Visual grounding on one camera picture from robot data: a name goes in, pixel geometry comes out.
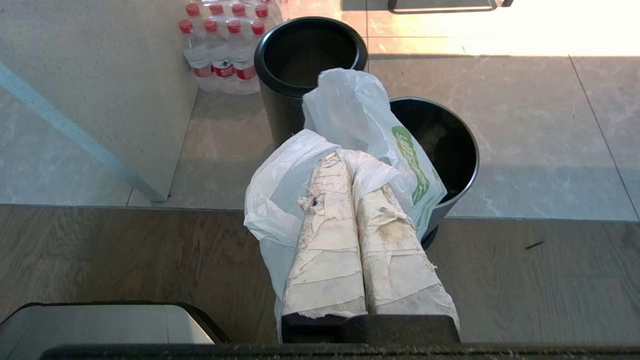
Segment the plastic bottle pack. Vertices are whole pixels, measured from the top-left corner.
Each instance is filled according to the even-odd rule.
[[[282,22],[276,0],[198,0],[179,22],[184,57],[200,88],[246,95],[260,91],[253,53],[262,36]]]

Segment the red bottle cap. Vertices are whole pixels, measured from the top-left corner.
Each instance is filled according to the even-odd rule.
[[[225,9],[222,7],[222,4],[211,4],[209,11],[211,11],[211,15],[222,15],[225,13]]]
[[[258,4],[255,7],[255,15],[260,19],[264,19],[269,16],[269,8],[266,4]]]
[[[215,33],[218,30],[218,22],[215,20],[204,20],[204,29],[208,33]]]
[[[182,20],[178,23],[178,28],[180,28],[180,31],[183,34],[190,34],[191,31],[193,31],[193,24],[191,23],[191,21],[188,20]]]
[[[227,29],[231,34],[238,34],[242,29],[242,23],[238,19],[230,20],[229,23],[227,24]]]
[[[246,15],[246,9],[244,8],[244,4],[235,3],[231,6],[231,12],[234,13],[236,17],[242,17]]]
[[[189,16],[200,16],[200,8],[198,7],[198,4],[187,4],[185,9],[187,10],[187,15]]]
[[[264,30],[264,23],[261,20],[256,20],[251,23],[251,31],[253,31],[254,34],[262,35],[264,34]]]

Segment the green logo on bag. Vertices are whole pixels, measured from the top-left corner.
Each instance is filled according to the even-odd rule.
[[[412,195],[413,203],[416,204],[418,201],[420,201],[424,194],[427,193],[427,190],[429,189],[429,179],[427,179],[427,175],[425,175],[420,168],[418,156],[415,153],[415,149],[413,148],[413,140],[411,137],[411,133],[409,133],[409,130],[407,130],[404,126],[396,126],[391,129],[391,132],[396,138],[400,152],[402,152],[402,155],[406,159],[407,163],[409,163],[409,167],[418,180],[418,186],[415,187],[415,191]]]

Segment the trash can rim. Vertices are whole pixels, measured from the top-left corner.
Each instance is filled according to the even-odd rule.
[[[269,71],[269,69],[267,69],[267,65],[264,60],[265,49],[269,45],[269,41],[277,33],[284,31],[287,28],[294,26],[300,22],[305,22],[310,20],[338,27],[341,30],[343,30],[347,35],[349,35],[349,37],[351,37],[355,45],[356,54],[350,69],[357,69],[361,62],[367,61],[367,46],[365,45],[364,40],[362,40],[362,37],[351,26],[341,21],[334,20],[328,17],[307,16],[307,17],[298,17],[293,20],[283,22],[275,26],[273,29],[269,30],[262,37],[262,39],[258,43],[258,46],[255,48],[255,53],[253,55],[253,64],[255,66],[255,71],[258,75],[258,78],[260,79],[261,82],[263,82],[266,86],[268,86],[270,89],[274,90],[275,92],[278,92],[282,95],[286,95],[289,97],[302,97],[302,95],[306,94],[307,92],[310,92],[315,88],[314,86],[296,86],[296,85],[285,83],[284,81],[278,79],[275,75],[273,75],[271,71]]]
[[[465,185],[465,188],[462,189],[462,191],[460,191],[459,194],[457,194],[456,196],[452,197],[451,199],[449,199],[449,200],[447,200],[445,202],[442,202],[442,203],[436,205],[436,207],[440,207],[440,206],[444,207],[444,206],[447,206],[449,204],[455,203],[458,200],[460,200],[460,198],[462,198],[462,196],[465,195],[467,193],[467,191],[469,191],[471,186],[476,181],[476,177],[478,175],[478,170],[480,168],[480,151],[478,149],[478,144],[477,144],[477,141],[476,141],[476,137],[474,136],[473,132],[471,132],[471,129],[469,128],[469,126],[464,121],[462,121],[462,119],[459,116],[457,116],[455,112],[451,111],[451,109],[449,109],[448,107],[446,107],[446,106],[444,106],[444,105],[442,105],[442,104],[440,104],[438,102],[435,102],[435,101],[432,101],[432,100],[429,100],[429,99],[425,99],[423,97],[404,96],[404,97],[396,97],[395,99],[389,100],[389,104],[391,104],[392,102],[396,102],[396,101],[406,101],[406,100],[426,102],[428,104],[435,105],[435,106],[438,106],[439,108],[442,108],[442,109],[446,110],[451,115],[455,116],[456,119],[458,119],[458,121],[460,121],[460,124],[462,124],[462,126],[465,127],[465,129],[469,133],[469,136],[471,137],[471,141],[474,143],[474,150],[476,152],[476,165],[474,167],[474,173],[471,175],[471,178],[467,182],[467,185]]]

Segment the water bottle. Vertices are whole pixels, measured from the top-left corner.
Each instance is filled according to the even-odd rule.
[[[211,61],[203,36],[198,34],[190,20],[182,20],[178,23],[180,31],[185,34],[182,53],[193,69],[196,81],[204,90],[214,90],[211,77]]]
[[[218,0],[218,3],[222,5],[225,9],[225,14],[227,16],[232,16],[231,6],[233,5],[233,0]]]
[[[269,16],[269,7],[266,3],[261,3],[255,6],[255,16],[264,23],[267,30],[276,26],[274,18]]]
[[[196,3],[187,4],[185,7],[189,20],[193,24],[193,31],[196,34],[204,36],[204,18],[200,13],[200,7]]]
[[[252,94],[258,89],[255,67],[253,66],[255,41],[253,38],[243,36],[242,22],[239,19],[230,20],[227,28],[229,30],[229,51],[239,85],[237,94]]]
[[[209,5],[211,15],[221,17],[225,15],[225,7],[221,3],[211,3]]]
[[[234,17],[246,17],[246,6],[243,3],[234,3],[231,6]]]
[[[211,61],[211,70],[214,73],[219,88],[224,92],[232,91],[236,71],[231,62],[227,39],[221,34],[218,21],[207,19],[204,21],[204,28],[207,32],[205,43]]]
[[[255,48],[258,46],[258,43],[260,42],[260,39],[262,39],[262,36],[266,32],[266,25],[264,21],[254,20],[251,23],[251,32],[252,32],[251,48],[252,48],[252,51],[255,51]]]
[[[285,14],[283,14],[283,11],[282,11],[284,9],[280,9],[276,0],[261,0],[261,1],[262,1],[262,4],[265,4],[269,9],[269,15],[273,19],[274,24],[279,24],[283,20],[285,20],[285,18],[283,17],[283,15]]]

